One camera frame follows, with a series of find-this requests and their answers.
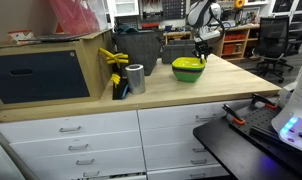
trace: drawer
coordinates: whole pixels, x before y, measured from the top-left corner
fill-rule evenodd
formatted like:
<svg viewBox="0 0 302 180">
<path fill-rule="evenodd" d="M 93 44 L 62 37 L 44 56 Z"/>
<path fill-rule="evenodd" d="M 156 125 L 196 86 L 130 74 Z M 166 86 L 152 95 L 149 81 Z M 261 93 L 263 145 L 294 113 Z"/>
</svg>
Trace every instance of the drawer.
<svg viewBox="0 0 302 180">
<path fill-rule="evenodd" d="M 0 124 L 11 143 L 132 130 L 139 130 L 136 111 Z"/>
<path fill-rule="evenodd" d="M 144 155 L 148 171 L 218 164 L 199 142 L 147 146 Z"/>
<path fill-rule="evenodd" d="M 201 125 L 210 120 L 224 116 L 226 114 L 222 109 L 224 103 L 228 103 L 234 108 L 242 108 L 247 106 L 248 102 L 250 102 L 250 100 L 138 110 L 140 127 L 144 130 L 192 124 Z"/>
<path fill-rule="evenodd" d="M 187 180 L 226 176 L 228 173 L 218 164 L 148 172 L 148 180 Z"/>
<path fill-rule="evenodd" d="M 11 143 L 10 146 L 21 158 L 26 159 L 108 149 L 141 147 L 141 138 L 139 131 L 129 131 L 44 141 Z"/>
<path fill-rule="evenodd" d="M 142 130 L 143 146 L 197 141 L 193 129 L 199 125 Z"/>
<path fill-rule="evenodd" d="M 40 179 L 72 179 L 145 172 L 142 148 L 23 159 Z"/>
</svg>

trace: metal cylinder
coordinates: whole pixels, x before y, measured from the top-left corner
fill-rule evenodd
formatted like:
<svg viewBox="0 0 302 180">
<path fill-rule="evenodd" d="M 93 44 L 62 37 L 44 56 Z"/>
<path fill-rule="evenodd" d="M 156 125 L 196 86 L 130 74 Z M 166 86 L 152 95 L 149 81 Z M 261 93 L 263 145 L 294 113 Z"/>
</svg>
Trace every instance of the metal cylinder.
<svg viewBox="0 0 302 180">
<path fill-rule="evenodd" d="M 145 92 L 144 69 L 141 64 L 132 64 L 125 68 L 131 94 Z"/>
</svg>

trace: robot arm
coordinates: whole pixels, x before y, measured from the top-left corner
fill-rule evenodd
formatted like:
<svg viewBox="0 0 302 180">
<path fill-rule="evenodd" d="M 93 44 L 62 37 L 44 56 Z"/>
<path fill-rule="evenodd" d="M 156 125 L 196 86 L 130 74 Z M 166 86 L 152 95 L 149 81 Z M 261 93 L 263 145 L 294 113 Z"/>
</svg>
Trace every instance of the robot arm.
<svg viewBox="0 0 302 180">
<path fill-rule="evenodd" d="M 190 7 L 187 20 L 189 25 L 197 31 L 197 35 L 194 35 L 195 49 L 193 50 L 193 54 L 201 61 L 206 59 L 212 51 L 207 40 L 220 36 L 219 31 L 210 31 L 208 24 L 214 22 L 214 20 L 219 22 L 218 19 L 220 19 L 220 16 L 221 7 L 215 3 L 215 0 L 199 0 Z"/>
</svg>

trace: black desk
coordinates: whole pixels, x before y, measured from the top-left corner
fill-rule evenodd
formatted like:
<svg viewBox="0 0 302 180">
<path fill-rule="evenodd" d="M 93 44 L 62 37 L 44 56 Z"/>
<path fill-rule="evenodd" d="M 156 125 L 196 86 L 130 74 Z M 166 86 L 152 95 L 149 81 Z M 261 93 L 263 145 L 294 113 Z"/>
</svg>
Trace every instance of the black desk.
<svg viewBox="0 0 302 180">
<path fill-rule="evenodd" d="M 301 179 L 232 130 L 225 118 L 195 128 L 193 135 L 236 179 Z"/>
</svg>

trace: wooden countertop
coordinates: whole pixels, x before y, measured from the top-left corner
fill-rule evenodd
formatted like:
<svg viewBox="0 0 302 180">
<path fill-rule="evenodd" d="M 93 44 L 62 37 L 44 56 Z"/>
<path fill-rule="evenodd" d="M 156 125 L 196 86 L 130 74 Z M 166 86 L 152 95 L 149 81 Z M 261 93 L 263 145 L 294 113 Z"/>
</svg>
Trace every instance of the wooden countertop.
<svg viewBox="0 0 302 180">
<path fill-rule="evenodd" d="M 146 92 L 112 100 L 112 84 L 99 101 L 0 110 L 0 122 L 116 112 L 249 98 L 252 93 L 277 94 L 280 88 L 264 79 L 210 55 L 202 76 L 195 83 L 177 81 L 171 65 L 158 61 L 151 76 L 145 77 Z"/>
</svg>

